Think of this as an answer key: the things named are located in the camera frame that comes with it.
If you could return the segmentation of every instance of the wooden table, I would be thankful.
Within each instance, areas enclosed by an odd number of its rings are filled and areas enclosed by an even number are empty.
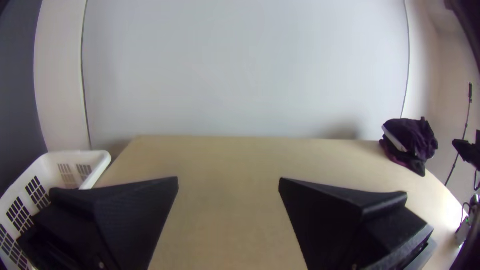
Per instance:
[[[376,141],[140,136],[95,185],[178,176],[151,270],[307,269],[278,192],[280,177],[369,192],[408,192],[438,244],[424,269],[448,269],[462,207],[427,171],[388,160]]]

